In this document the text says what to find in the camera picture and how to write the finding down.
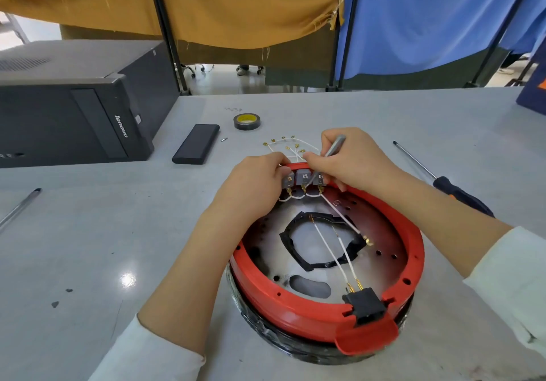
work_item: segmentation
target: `forearm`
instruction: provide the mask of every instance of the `forearm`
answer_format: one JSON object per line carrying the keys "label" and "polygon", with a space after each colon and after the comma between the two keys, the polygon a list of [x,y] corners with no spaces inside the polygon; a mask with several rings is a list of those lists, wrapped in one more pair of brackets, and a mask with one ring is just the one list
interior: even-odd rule
{"label": "forearm", "polygon": [[248,226],[227,210],[209,207],[138,318],[154,334],[204,354],[222,273]]}
{"label": "forearm", "polygon": [[512,229],[399,169],[370,192],[418,226],[464,277]]}

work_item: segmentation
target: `blue curtain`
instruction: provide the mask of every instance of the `blue curtain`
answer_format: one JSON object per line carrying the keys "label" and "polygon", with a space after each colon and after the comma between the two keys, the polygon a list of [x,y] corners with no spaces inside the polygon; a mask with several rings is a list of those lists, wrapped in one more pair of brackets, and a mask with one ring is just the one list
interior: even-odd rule
{"label": "blue curtain", "polygon": [[[351,1],[345,0],[336,76]],[[359,0],[345,78],[419,72],[486,49],[514,1]],[[546,0],[524,0],[500,46],[531,52],[545,32]]]}

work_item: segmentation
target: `white sleeve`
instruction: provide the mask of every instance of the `white sleeve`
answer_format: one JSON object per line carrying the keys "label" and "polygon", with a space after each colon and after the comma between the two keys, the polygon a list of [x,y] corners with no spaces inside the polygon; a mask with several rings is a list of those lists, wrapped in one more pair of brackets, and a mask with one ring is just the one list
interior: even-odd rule
{"label": "white sleeve", "polygon": [[158,337],[135,316],[89,381],[195,381],[203,364],[201,355]]}
{"label": "white sleeve", "polygon": [[464,282],[546,357],[546,240],[516,227],[499,239]]}

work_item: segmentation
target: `table surface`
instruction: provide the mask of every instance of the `table surface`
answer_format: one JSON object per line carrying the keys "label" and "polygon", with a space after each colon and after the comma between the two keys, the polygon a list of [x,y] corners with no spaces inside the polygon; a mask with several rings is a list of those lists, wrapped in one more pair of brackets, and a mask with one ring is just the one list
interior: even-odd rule
{"label": "table surface", "polygon": [[[0,233],[2,379],[86,380],[163,278],[231,168],[265,153],[262,143],[282,135],[319,146],[323,129],[357,126],[401,168],[430,181],[392,145],[399,141],[499,219],[546,236],[546,117],[516,105],[519,92],[182,97],[148,161],[0,170],[0,213],[44,189]],[[236,130],[232,119],[241,112],[259,114],[262,126]],[[208,161],[173,164],[196,123],[221,127]],[[239,315],[223,279],[199,380],[515,381],[546,373],[546,360],[516,341],[426,239],[425,250],[399,339],[345,366],[302,363],[270,347]]]}

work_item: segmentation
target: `red plastic housing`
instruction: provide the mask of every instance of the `red plastic housing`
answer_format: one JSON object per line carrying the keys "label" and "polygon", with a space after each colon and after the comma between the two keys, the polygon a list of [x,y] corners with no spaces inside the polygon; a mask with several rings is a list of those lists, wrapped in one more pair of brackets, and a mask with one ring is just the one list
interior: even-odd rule
{"label": "red plastic housing", "polygon": [[[289,167],[295,171],[308,169],[309,165],[294,163]],[[355,328],[356,318],[350,315],[350,304],[314,302],[285,290],[258,270],[245,250],[244,241],[230,263],[241,291],[269,322],[294,335],[335,343],[345,355],[360,355],[378,351],[398,337],[393,318],[415,292],[423,273],[425,252],[419,229],[406,217],[365,191],[349,187],[348,192],[382,212],[406,249],[408,260],[399,280],[381,294],[381,300],[388,304],[382,319]]]}

